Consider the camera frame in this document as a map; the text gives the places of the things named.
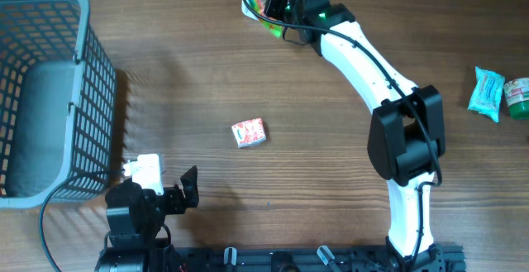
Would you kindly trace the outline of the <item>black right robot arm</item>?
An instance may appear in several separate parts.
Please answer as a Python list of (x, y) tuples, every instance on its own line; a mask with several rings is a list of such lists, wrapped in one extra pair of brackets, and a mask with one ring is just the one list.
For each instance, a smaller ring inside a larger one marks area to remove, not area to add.
[(367, 151), (388, 186), (390, 227), (381, 246), (334, 251), (224, 250), (214, 271), (446, 271), (444, 248), (430, 228), (431, 190), (442, 183), (446, 149), (441, 95), (403, 77), (367, 40), (355, 15), (331, 0), (241, 0), (254, 19), (295, 30), (333, 64), (369, 109)]

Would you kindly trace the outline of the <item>teal tissue pack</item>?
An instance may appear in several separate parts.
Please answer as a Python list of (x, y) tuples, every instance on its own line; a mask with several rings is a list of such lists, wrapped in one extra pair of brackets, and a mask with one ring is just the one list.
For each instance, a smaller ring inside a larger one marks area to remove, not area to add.
[(476, 86), (468, 110), (478, 112), (499, 123), (499, 111), (505, 78), (491, 70), (475, 67)]

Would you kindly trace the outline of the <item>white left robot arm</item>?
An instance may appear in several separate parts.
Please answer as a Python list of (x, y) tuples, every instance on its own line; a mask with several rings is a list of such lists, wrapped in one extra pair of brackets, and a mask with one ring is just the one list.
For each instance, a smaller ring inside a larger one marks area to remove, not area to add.
[(111, 188), (106, 196), (107, 221), (97, 272), (185, 272), (188, 267), (172, 245), (164, 223), (168, 215), (187, 208), (182, 190), (164, 188), (161, 195), (130, 180)]

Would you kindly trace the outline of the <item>small red white box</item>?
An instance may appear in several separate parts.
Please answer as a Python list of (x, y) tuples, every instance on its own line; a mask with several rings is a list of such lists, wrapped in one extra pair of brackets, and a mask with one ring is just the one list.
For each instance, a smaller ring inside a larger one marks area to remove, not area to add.
[(239, 148), (257, 146), (267, 139), (261, 118), (238, 122), (231, 126), (231, 130)]

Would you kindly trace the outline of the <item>green lid spice jar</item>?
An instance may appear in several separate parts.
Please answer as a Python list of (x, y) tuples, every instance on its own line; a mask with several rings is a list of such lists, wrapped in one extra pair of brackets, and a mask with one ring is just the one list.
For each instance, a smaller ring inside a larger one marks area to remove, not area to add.
[(503, 86), (508, 111), (513, 119), (528, 118), (528, 81), (529, 78), (519, 78)]

